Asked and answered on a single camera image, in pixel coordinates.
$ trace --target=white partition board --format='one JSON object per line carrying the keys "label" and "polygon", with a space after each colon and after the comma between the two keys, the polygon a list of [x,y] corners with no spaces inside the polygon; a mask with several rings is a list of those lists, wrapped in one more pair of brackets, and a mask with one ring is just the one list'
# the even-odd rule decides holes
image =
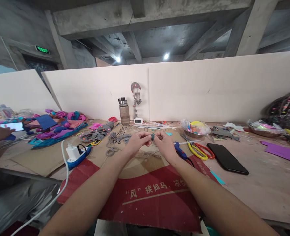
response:
{"label": "white partition board", "polygon": [[156,64],[150,120],[245,122],[290,92],[290,52]]}
{"label": "white partition board", "polygon": [[149,67],[154,64],[94,67],[43,72],[63,111],[79,111],[91,119],[120,119],[118,99],[125,97],[133,120],[133,94],[131,84],[141,86],[142,102],[136,105],[138,117],[149,119]]}
{"label": "white partition board", "polygon": [[15,112],[31,109],[45,114],[45,109],[60,110],[35,70],[0,74],[0,104]]}

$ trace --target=wooden table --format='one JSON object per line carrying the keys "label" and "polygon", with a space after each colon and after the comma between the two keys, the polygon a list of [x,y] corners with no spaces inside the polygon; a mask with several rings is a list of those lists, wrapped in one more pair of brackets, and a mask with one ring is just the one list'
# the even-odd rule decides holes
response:
{"label": "wooden table", "polygon": [[[217,174],[225,183],[224,187],[242,200],[247,206],[264,219],[290,223],[290,161],[265,152],[267,146],[260,143],[265,140],[271,143],[287,146],[290,144],[282,140],[283,138],[270,139],[258,136],[253,133],[239,133],[241,142],[235,140],[215,141],[224,145],[249,171],[249,175],[240,175],[225,171],[216,160],[206,160],[205,164]],[[207,138],[201,140],[201,144],[206,146],[211,141]],[[14,146],[0,158],[0,168],[14,171],[15,174],[22,174],[25,177],[40,178],[37,174],[25,167],[10,160],[11,157],[22,153],[30,148],[26,141],[22,141]],[[53,174],[51,179],[64,180],[66,176],[63,165]]]}

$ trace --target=green exit sign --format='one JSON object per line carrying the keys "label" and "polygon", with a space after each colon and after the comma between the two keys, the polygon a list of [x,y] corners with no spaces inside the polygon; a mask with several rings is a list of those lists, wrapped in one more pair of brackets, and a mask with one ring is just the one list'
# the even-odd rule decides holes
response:
{"label": "green exit sign", "polygon": [[43,53],[46,53],[46,54],[50,54],[48,49],[42,48],[40,46],[36,45],[36,49],[37,49],[37,51],[40,51],[40,52],[43,52]]}

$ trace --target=phone screen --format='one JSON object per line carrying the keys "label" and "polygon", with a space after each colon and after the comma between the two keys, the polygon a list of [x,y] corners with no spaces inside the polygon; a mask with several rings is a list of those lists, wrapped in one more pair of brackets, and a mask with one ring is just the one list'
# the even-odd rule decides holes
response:
{"label": "phone screen", "polygon": [[16,131],[23,131],[24,130],[22,122],[0,124],[0,127],[3,127],[3,128],[10,127],[10,129],[15,129]]}

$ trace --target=yellow scissors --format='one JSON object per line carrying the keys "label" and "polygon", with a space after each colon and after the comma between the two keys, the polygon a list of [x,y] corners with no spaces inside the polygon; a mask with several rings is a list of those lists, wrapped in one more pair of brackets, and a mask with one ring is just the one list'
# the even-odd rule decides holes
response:
{"label": "yellow scissors", "polygon": [[[189,139],[187,139],[187,137],[185,137],[184,135],[181,135],[186,141],[190,141]],[[202,152],[198,147],[196,147],[194,144],[188,143],[188,147],[190,149],[190,151],[197,156],[198,158],[202,159],[202,160],[207,160],[208,157],[207,155]]]}

